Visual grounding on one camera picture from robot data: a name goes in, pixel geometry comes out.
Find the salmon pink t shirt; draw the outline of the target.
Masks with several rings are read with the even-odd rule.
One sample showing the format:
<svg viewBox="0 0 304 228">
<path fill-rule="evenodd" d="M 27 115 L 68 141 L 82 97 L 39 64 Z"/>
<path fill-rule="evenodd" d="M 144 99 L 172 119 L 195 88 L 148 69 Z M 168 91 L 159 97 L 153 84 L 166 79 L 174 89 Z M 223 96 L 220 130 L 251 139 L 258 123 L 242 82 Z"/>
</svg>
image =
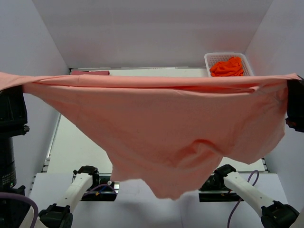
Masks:
<svg viewBox="0 0 304 228">
<path fill-rule="evenodd" d="M 112 179 L 141 179 L 160 199 L 199 189 L 223 157 L 251 164 L 285 134 L 296 74 L 232 77 L 0 75 L 59 111 L 98 146 Z"/>
</svg>

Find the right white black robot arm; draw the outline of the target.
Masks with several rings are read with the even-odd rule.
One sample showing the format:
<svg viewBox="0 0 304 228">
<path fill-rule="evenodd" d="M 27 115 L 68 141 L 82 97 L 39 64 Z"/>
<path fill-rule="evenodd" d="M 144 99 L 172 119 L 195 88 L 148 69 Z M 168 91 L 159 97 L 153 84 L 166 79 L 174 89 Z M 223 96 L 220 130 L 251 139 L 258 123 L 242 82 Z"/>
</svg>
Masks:
<svg viewBox="0 0 304 228">
<path fill-rule="evenodd" d="M 287 82 L 288 103 L 285 123 L 296 132 L 304 131 L 304 79 Z M 240 173 L 225 164 L 215 169 L 199 189 L 200 202 L 246 202 L 259 216 L 265 228 L 302 228 L 304 213 L 260 192 Z"/>
</svg>

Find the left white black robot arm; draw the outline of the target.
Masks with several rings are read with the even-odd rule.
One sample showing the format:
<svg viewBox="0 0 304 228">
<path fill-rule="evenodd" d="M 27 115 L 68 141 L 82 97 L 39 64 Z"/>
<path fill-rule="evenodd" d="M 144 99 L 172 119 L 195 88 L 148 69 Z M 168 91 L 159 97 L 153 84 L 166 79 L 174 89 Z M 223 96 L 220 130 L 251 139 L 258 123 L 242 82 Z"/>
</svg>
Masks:
<svg viewBox="0 0 304 228">
<path fill-rule="evenodd" d="M 16 167 L 12 138 L 29 131 L 21 86 L 0 92 L 0 226 L 2 228 L 69 228 L 73 212 L 88 189 L 100 185 L 98 169 L 82 166 L 57 202 L 39 210 L 25 195 L 25 186 L 16 188 Z"/>
</svg>

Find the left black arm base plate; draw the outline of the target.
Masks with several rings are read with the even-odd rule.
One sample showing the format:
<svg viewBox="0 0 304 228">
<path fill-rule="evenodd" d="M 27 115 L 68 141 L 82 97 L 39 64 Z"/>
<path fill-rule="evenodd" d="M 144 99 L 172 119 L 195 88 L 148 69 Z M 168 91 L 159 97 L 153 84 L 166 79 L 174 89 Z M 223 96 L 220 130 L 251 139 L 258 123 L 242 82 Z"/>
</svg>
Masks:
<svg viewBox="0 0 304 228">
<path fill-rule="evenodd" d="M 111 178 L 111 174 L 99 174 L 99 180 L 94 183 L 82 196 L 82 201 L 114 202 L 119 191 L 119 182 Z"/>
</svg>

